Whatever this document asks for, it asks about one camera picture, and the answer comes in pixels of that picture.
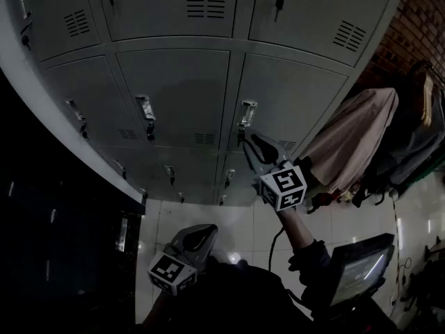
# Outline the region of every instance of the key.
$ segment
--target key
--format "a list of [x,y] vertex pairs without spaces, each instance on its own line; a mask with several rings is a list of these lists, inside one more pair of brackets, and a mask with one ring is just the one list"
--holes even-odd
[[283,5],[284,5],[284,0],[277,0],[275,2],[275,7],[277,8],[277,12],[275,13],[275,20],[274,20],[274,22],[277,21],[278,14],[280,13],[280,11],[283,10]]

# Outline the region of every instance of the tile floor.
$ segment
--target tile floor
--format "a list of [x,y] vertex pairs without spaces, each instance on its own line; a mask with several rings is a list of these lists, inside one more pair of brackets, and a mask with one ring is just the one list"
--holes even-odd
[[[413,267],[421,268],[423,247],[432,246],[437,235],[445,235],[445,188],[442,175],[433,173],[415,184],[400,200],[394,202],[387,196],[385,201],[375,206],[377,200],[370,197],[356,208],[352,204],[337,204],[322,207],[307,215],[305,206],[302,220],[317,240],[323,240],[332,253],[337,246],[366,239],[383,232],[400,233],[400,264],[410,256]],[[268,254],[273,237],[281,224],[269,205],[257,200],[251,207],[219,207],[175,202],[147,201],[147,212],[140,227],[140,249],[136,272],[136,323],[140,323],[150,311],[159,290],[153,288],[147,277],[146,268],[156,251],[169,242],[182,228],[215,223],[218,226],[218,239],[213,247],[214,255],[221,261],[246,259],[249,264],[267,268]],[[300,296],[305,286],[298,280],[298,272],[288,271],[288,259],[292,256],[291,246],[285,234],[277,240],[273,254],[272,270],[278,274],[286,288]],[[397,324],[403,322],[403,304],[393,308],[391,298],[397,295],[396,276],[398,268],[397,252],[385,273],[386,283],[375,294],[374,299]]]

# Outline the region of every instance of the door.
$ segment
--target door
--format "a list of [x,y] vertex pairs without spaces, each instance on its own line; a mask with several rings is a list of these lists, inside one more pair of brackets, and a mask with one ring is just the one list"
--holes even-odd
[[153,145],[218,149],[229,52],[158,49],[118,54]]
[[345,76],[283,59],[246,54],[232,125],[230,150],[252,111],[251,128],[292,152],[317,123],[340,90]]
[[146,191],[148,198],[177,200],[164,170],[156,162],[152,150],[100,147],[99,151],[109,164],[123,175],[136,190]]
[[230,37],[236,0],[102,0],[111,39]]
[[40,61],[100,43],[88,0],[14,0],[20,28]]
[[44,71],[51,95],[77,129],[86,121],[88,138],[99,145],[142,147],[103,56]]
[[175,191],[178,200],[197,204],[211,204],[216,175],[217,151],[185,148],[156,147],[159,163]]
[[388,0],[256,0],[249,39],[302,49],[354,66]]
[[254,178],[255,174],[249,168],[244,152],[228,152],[216,202],[249,207],[257,197],[257,191],[253,187]]

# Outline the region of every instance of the locker vent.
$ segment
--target locker vent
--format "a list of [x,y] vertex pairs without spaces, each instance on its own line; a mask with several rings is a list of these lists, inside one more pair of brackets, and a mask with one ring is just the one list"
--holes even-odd
[[215,135],[195,134],[195,142],[202,145],[213,145],[215,143]]
[[137,140],[138,137],[134,133],[133,130],[125,130],[125,129],[118,129],[119,134],[122,138],[129,139],[129,140]]
[[223,19],[225,0],[187,0],[187,17]]
[[356,52],[365,35],[366,31],[359,29],[357,26],[354,26],[349,22],[342,21],[334,37],[333,43]]
[[90,32],[90,27],[83,10],[76,11],[63,18],[71,37]]
[[286,140],[279,140],[278,144],[282,146],[286,151],[290,151],[294,148],[294,146],[297,144],[295,141],[286,141]]

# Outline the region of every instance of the metal locker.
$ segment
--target metal locker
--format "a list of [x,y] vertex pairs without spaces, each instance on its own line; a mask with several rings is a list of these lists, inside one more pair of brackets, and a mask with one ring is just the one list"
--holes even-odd
[[16,0],[22,35],[40,61],[100,43],[88,0]]
[[317,67],[246,54],[230,150],[241,150],[238,131],[251,127],[292,154],[345,80],[345,76]]
[[228,152],[216,202],[222,205],[249,207],[257,197],[252,186],[255,173],[250,169],[244,152]]
[[284,0],[278,14],[275,2],[255,1],[249,39],[354,66],[388,0]]
[[185,202],[211,204],[218,152],[155,147],[165,176]]
[[158,49],[118,60],[153,145],[218,149],[229,52]]
[[111,39],[230,37],[236,0],[102,0]]
[[130,184],[140,191],[146,191],[148,198],[176,200],[174,189],[156,162],[156,155],[147,149],[114,148],[101,146],[102,156]]
[[140,139],[103,56],[44,71],[61,110],[99,145],[141,148]]

